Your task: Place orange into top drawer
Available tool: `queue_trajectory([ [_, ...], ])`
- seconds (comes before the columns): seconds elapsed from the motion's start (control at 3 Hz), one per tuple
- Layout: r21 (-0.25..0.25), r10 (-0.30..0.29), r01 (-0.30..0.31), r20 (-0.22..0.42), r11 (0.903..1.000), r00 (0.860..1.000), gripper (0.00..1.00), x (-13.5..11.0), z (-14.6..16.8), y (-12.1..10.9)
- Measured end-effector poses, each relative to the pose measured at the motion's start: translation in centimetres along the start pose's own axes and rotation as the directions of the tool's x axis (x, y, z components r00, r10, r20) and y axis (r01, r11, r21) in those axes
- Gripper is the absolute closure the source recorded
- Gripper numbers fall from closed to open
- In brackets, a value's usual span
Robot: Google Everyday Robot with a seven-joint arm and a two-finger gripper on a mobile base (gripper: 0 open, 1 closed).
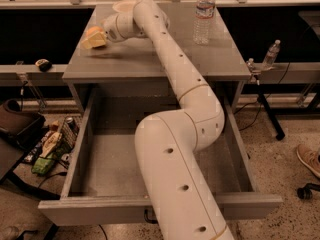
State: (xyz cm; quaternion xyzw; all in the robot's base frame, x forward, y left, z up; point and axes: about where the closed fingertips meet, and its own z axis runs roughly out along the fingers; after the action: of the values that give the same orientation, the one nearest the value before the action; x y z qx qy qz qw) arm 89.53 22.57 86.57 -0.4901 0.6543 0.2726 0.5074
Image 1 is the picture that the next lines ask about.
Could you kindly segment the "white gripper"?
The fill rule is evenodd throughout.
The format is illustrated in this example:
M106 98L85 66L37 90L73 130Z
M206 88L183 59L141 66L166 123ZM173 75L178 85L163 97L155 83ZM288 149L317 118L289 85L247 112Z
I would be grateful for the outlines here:
M106 32L107 38L112 42L120 42L121 36L117 29L117 14L112 14L111 16L102 20L102 28ZM88 39L85 35L85 38L81 42L81 46L84 49L92 49L104 46L107 43L106 35L103 32L103 39Z

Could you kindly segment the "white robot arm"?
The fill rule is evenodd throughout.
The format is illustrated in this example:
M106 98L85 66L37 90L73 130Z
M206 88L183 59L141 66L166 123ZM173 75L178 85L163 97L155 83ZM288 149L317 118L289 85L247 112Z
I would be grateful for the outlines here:
M220 101L168 32L168 17L153 0L106 18L99 43L151 40L179 102L177 110L145 117L135 152L164 240L234 240L194 154L217 140L225 122Z

